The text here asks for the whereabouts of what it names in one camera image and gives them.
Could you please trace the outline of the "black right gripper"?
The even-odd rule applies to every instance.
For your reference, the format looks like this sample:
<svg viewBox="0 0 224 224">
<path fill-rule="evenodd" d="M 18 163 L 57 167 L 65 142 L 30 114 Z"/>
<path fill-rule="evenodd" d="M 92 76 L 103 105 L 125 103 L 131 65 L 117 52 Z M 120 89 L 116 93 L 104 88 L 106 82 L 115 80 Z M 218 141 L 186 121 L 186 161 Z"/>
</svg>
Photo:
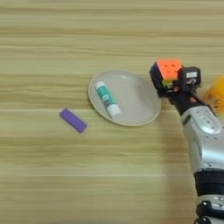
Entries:
<svg viewBox="0 0 224 224">
<path fill-rule="evenodd" d="M 178 83 L 169 86 L 163 84 L 163 77 L 158 68 L 158 63 L 155 62 L 149 71 L 152 83 L 157 90 L 159 97 L 166 97 L 169 102 L 176 108 L 178 113 L 182 116 L 188 109 L 205 106 L 209 109 L 211 107 L 204 103 L 197 96 L 198 85 L 179 85 Z"/>
</svg>

